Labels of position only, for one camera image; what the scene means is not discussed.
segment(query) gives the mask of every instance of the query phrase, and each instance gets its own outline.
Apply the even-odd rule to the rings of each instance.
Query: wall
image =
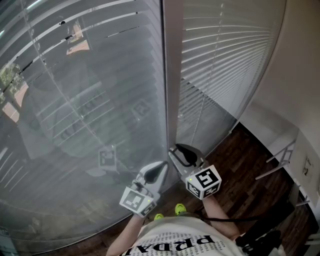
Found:
[[[320,156],[318,0],[287,0],[271,60],[240,122],[272,153],[291,142],[299,128]]]

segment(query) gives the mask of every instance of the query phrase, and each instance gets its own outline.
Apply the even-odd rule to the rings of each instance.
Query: neon green sneaker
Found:
[[[160,220],[160,219],[162,219],[162,218],[164,218],[165,216],[162,214],[162,213],[158,213],[158,214],[156,214],[155,216],[154,216],[154,221],[156,221],[156,220]]]
[[[178,203],[176,206],[175,206],[175,215],[179,215],[180,213],[183,213],[183,212],[186,212],[187,209],[186,207],[182,204],[182,203]]]

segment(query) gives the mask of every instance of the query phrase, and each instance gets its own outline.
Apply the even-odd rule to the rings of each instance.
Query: wooden floor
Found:
[[[241,124],[239,124],[207,158],[218,170],[222,185],[215,197],[230,218],[249,217],[260,214],[273,205],[286,191],[290,190],[293,181],[284,169],[262,179],[255,177],[278,165],[276,160],[266,163],[271,156],[268,150]],[[185,204],[189,212],[201,208],[202,203],[178,183],[162,197],[156,213],[165,216],[174,215],[177,203]],[[128,220],[124,220],[108,230],[74,245],[46,253],[47,256],[104,256],[112,241],[119,235]],[[238,224],[240,232],[246,232],[254,222]],[[304,255],[307,237],[316,233],[318,224],[311,210],[303,205],[296,208],[277,230],[282,234],[282,245],[288,256]]]

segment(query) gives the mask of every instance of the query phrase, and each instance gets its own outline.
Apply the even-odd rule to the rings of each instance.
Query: black lettering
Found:
[[[131,251],[132,251],[133,248],[130,248],[129,250],[126,251],[125,254],[122,254],[122,256],[129,256]]]
[[[194,247],[194,245],[191,243],[191,238],[184,239],[184,241],[175,242],[175,244],[177,244],[177,246],[175,248],[177,251],[182,251],[184,249],[187,249],[187,248],[190,248],[190,247]]]
[[[138,245],[137,248],[140,250],[141,253],[147,253],[147,249],[152,246],[152,244],[148,245],[148,246],[141,246],[141,245]]]
[[[198,245],[203,245],[203,244],[208,244],[208,243],[215,243],[212,238],[210,237],[210,235],[204,235],[203,238],[200,238],[196,241],[196,243]]]
[[[160,249],[160,245],[164,245],[164,248],[161,250]],[[153,249],[157,250],[157,251],[170,251],[170,243],[159,243],[156,244]]]

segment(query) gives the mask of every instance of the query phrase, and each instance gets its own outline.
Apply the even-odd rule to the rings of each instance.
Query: window blind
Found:
[[[285,0],[184,0],[177,141],[209,153],[257,87]]]
[[[167,159],[160,2],[12,0],[0,13],[0,226],[53,250],[128,216],[125,186]]]

